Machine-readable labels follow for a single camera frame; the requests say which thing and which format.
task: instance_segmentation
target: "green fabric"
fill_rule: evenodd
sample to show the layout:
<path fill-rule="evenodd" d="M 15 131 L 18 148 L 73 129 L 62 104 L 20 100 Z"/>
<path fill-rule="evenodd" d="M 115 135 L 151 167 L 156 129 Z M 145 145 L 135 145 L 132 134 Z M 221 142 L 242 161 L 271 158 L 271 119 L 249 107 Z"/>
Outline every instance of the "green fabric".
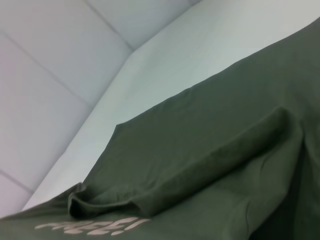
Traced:
<path fill-rule="evenodd" d="M 319 239 L 319 43 L 320 19 L 118 125 L 0 239 Z"/>

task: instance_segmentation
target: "tile grout line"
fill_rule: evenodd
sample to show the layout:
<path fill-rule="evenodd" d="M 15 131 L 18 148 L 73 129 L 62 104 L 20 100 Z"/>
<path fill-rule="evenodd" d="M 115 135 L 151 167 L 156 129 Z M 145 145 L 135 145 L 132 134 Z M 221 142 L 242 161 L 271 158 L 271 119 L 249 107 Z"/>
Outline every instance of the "tile grout line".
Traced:
<path fill-rule="evenodd" d="M 63 88 L 65 88 L 72 96 L 76 97 L 81 103 L 87 106 L 89 109 L 93 109 L 90 103 L 84 100 L 81 96 L 78 96 L 69 86 L 67 86 L 63 81 L 59 79 L 57 75 L 55 75 L 51 70 L 45 67 L 42 63 L 40 63 L 35 57 L 33 57 L 27 50 L 25 50 L 16 40 L 14 40 L 7 32 L 3 29 L 0 29 L 0 34 L 2 34 L 6 39 L 8 39 L 14 46 L 16 46 L 21 52 L 23 52 L 28 58 L 30 58 L 38 67 L 43 69 L 50 77 Z"/>
<path fill-rule="evenodd" d="M 20 181 L 18 181 L 17 179 L 15 179 L 13 176 L 11 176 L 10 174 L 6 173 L 5 171 L 0 169 L 0 175 L 4 176 L 5 178 L 7 178 L 9 181 L 13 182 L 14 184 L 18 185 L 20 188 L 22 188 L 23 190 L 27 191 L 28 193 L 30 193 L 31 195 L 33 195 L 35 193 L 35 191 L 31 190 L 29 187 L 27 187 L 26 185 L 24 185 L 23 183 L 21 183 Z"/>
<path fill-rule="evenodd" d="M 89 9 L 91 9 L 91 11 L 93 11 L 97 17 L 99 19 L 101 19 L 104 24 L 106 24 L 112 31 L 114 31 L 115 34 L 118 35 L 118 37 L 125 43 L 125 45 L 131 50 L 131 52 L 133 53 L 135 51 L 135 49 L 129 44 L 129 42 L 124 38 L 124 36 L 122 36 L 122 34 L 120 34 L 120 32 L 118 32 L 118 30 L 112 26 L 112 24 L 110 24 L 107 19 L 105 19 L 105 17 L 94 7 L 91 5 L 91 3 L 89 2 L 89 0 L 83 0 L 84 3 L 87 5 L 87 7 Z"/>

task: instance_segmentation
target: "white tiled wall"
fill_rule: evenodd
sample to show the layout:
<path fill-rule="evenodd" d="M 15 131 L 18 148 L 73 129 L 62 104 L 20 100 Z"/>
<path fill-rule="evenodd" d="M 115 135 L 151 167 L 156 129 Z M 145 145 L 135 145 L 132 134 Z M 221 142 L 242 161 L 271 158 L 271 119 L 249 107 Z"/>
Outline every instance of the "white tiled wall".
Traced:
<path fill-rule="evenodd" d="M 22 209 L 132 51 L 197 2 L 0 0 L 0 218 Z"/>

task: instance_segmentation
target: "white surface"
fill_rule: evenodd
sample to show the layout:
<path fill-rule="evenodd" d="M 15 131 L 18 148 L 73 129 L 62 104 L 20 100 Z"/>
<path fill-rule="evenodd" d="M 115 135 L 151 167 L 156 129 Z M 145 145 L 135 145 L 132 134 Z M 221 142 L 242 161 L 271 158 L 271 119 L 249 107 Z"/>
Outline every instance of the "white surface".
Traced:
<path fill-rule="evenodd" d="M 137 49 L 191 7 L 189 0 L 87 0 Z"/>
<path fill-rule="evenodd" d="M 35 191 L 90 111 L 0 32 L 0 170 Z"/>
<path fill-rule="evenodd" d="M 0 0 L 0 28 L 91 107 L 131 54 L 83 0 Z"/>
<path fill-rule="evenodd" d="M 0 218 L 21 211 L 31 193 L 0 174 Z"/>
<path fill-rule="evenodd" d="M 82 182 L 117 123 L 297 32 L 319 16 L 319 0 L 204 0 L 195 5 L 129 57 L 24 209 Z"/>

